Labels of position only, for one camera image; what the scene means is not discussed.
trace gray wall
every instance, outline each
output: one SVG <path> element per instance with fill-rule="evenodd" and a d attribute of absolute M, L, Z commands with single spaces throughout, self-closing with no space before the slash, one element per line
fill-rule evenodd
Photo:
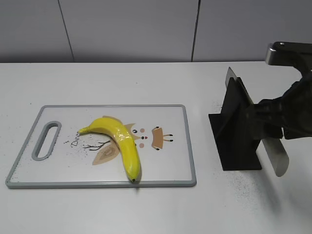
<path fill-rule="evenodd" d="M 263 60 L 269 42 L 312 43 L 311 0 L 200 2 L 194 43 L 198 0 L 1 0 L 0 62 Z"/>
<path fill-rule="evenodd" d="M 72 62 L 57 0 L 0 1 L 0 62 Z"/>
<path fill-rule="evenodd" d="M 192 0 L 61 0 L 77 62 L 191 61 Z"/>
<path fill-rule="evenodd" d="M 269 43 L 312 43 L 312 0 L 201 0 L 194 61 L 264 60 Z"/>

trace table surface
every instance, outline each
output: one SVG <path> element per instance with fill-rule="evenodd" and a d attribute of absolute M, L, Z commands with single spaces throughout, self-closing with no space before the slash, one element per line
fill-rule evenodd
<path fill-rule="evenodd" d="M 300 79 L 264 62 L 0 64 L 0 233 L 293 234 L 312 230 L 311 139 L 283 140 L 276 177 L 222 171 L 208 113 L 218 113 L 232 67 L 254 102 Z M 4 181 L 43 105 L 183 104 L 197 185 L 192 188 L 9 190 Z"/>

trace cutting board handle hole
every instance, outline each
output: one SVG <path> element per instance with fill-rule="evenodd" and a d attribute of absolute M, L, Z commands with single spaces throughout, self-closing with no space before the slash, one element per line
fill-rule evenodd
<path fill-rule="evenodd" d="M 42 161 L 51 155 L 58 138 L 60 128 L 61 123 L 58 121 L 48 122 L 43 127 L 32 153 L 33 160 Z"/>

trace black stand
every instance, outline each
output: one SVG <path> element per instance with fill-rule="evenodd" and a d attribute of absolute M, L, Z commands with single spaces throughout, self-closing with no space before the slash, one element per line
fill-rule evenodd
<path fill-rule="evenodd" d="M 240 78 L 230 78 L 220 114 L 209 114 L 224 171 L 261 170 L 256 154 L 260 140 L 250 134 L 246 109 L 251 105 Z"/>

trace white cutting board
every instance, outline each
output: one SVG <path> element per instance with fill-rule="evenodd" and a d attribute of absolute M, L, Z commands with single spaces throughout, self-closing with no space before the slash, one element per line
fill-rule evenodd
<path fill-rule="evenodd" d="M 80 128 L 102 116 L 119 119 L 122 124 L 128 125 L 136 138 L 142 171 L 139 183 L 128 181 L 120 153 L 111 160 L 96 162 L 98 153 L 111 144 L 108 142 L 100 147 L 100 142 L 110 140 L 108 136 L 77 135 Z M 42 161 L 33 160 L 34 147 L 44 126 L 50 121 L 61 123 L 51 155 Z M 159 134 L 152 133 L 155 127 L 162 129 L 161 144 Z M 7 179 L 9 188 L 172 187 L 195 184 L 188 123 L 182 105 L 44 106 Z"/>

